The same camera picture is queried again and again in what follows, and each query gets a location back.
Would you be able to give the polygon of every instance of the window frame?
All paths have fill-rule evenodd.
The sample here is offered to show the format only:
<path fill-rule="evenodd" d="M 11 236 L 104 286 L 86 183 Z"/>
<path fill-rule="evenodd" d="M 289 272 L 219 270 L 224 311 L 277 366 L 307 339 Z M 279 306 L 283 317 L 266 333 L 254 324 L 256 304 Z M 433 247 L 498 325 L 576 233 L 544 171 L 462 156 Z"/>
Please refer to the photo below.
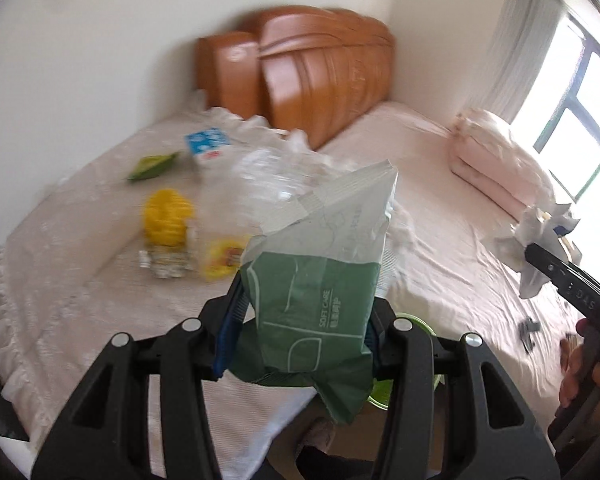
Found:
<path fill-rule="evenodd" d="M 600 146 L 600 127 L 596 120 L 591 116 L 591 114 L 587 111 L 584 105 L 578 100 L 578 91 L 580 90 L 580 86 L 582 85 L 582 80 L 584 79 L 585 74 L 587 73 L 587 68 L 589 67 L 589 61 L 591 59 L 591 54 L 595 53 L 600 58 L 600 44 L 593 38 L 593 36 L 587 31 L 585 27 L 583 27 L 576 18 L 572 15 L 568 16 L 568 20 L 570 20 L 573 25 L 580 31 L 583 36 L 582 44 L 582 54 L 580 55 L 580 60 L 578 61 L 577 69 L 571 82 L 567 89 L 565 90 L 560 102 L 551 118 L 547 122 L 547 124 L 542 129 L 540 136 L 536 139 L 534 143 L 534 149 L 536 152 L 541 153 L 542 149 L 546 146 L 547 142 L 553 135 L 555 131 L 555 127 L 558 125 L 558 122 L 562 118 L 564 111 L 568 108 L 573 115 L 582 123 L 585 129 L 588 131 L 589 135 L 591 135 L 598 145 Z M 569 197 L 577 202 L 584 192 L 589 188 L 592 182 L 600 173 L 600 164 L 597 166 L 593 174 L 586 181 L 584 186 L 580 188 L 579 192 L 576 195 L 572 195 L 571 192 L 566 189 L 566 187 L 560 182 L 560 180 L 550 171 L 552 177 L 558 182 L 558 184 L 562 187 L 562 189 L 569 195 Z"/>

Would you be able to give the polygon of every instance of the gray curtain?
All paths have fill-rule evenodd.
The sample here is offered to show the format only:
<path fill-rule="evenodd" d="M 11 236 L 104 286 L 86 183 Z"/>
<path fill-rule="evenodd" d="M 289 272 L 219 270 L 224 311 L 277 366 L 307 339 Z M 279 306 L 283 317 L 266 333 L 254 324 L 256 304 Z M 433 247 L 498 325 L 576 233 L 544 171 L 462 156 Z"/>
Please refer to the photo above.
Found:
<path fill-rule="evenodd" d="M 565 13 L 562 0 L 505 0 L 467 105 L 484 108 L 511 123 L 540 72 Z"/>

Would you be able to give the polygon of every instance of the green trash bin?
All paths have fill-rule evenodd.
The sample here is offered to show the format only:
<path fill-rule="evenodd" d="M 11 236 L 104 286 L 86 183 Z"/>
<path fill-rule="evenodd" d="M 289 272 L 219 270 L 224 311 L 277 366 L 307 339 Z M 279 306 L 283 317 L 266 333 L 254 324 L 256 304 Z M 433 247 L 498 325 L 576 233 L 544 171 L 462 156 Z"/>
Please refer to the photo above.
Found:
<path fill-rule="evenodd" d="M 433 336 L 436 335 L 436 333 L 433 332 L 433 329 L 417 316 L 413 316 L 411 314 L 405 314 L 403 312 L 397 312 L 395 314 L 395 317 L 405 317 L 407 319 L 410 319 L 416 325 L 418 325 L 423 330 L 425 330 L 425 332 L 428 332 L 429 334 L 431 334 Z M 441 380 L 442 380 L 441 375 L 436 375 L 433 377 L 433 389 L 434 390 L 438 387 Z M 378 408 L 380 408 L 381 410 L 388 410 L 389 409 L 389 399 L 391 398 L 391 389 L 393 386 L 394 386 L 394 382 L 391 379 L 386 380 L 386 381 L 376 381 L 374 379 L 374 389 L 371 391 L 371 395 L 369 396 L 368 401 L 371 402 L 374 406 L 377 406 Z"/>

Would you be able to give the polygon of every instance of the crumpled white paper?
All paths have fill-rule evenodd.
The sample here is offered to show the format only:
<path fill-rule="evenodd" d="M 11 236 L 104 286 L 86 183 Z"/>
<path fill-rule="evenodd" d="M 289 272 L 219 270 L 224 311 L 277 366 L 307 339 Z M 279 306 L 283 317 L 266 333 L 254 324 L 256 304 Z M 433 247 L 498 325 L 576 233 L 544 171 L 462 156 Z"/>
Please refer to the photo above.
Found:
<path fill-rule="evenodd" d="M 503 264 L 520 273 L 520 298 L 528 300 L 540 292 L 549 278 L 525 260 L 525 248 L 536 243 L 564 262 L 579 265 L 582 253 L 564 238 L 579 219 L 571 215 L 571 204 L 553 204 L 547 212 L 528 207 L 516 226 L 508 225 L 485 238 L 484 246 Z"/>

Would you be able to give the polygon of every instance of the headboard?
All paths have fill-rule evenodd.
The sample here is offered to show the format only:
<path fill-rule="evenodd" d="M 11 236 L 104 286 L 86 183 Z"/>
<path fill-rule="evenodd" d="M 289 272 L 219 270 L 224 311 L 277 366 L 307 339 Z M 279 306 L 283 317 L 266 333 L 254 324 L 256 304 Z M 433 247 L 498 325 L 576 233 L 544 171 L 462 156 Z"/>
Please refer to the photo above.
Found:
<path fill-rule="evenodd" d="M 300 128 L 313 149 L 386 98 L 393 64 L 386 25 L 344 9 L 262 10 L 196 44 L 197 84 L 209 106 Z"/>

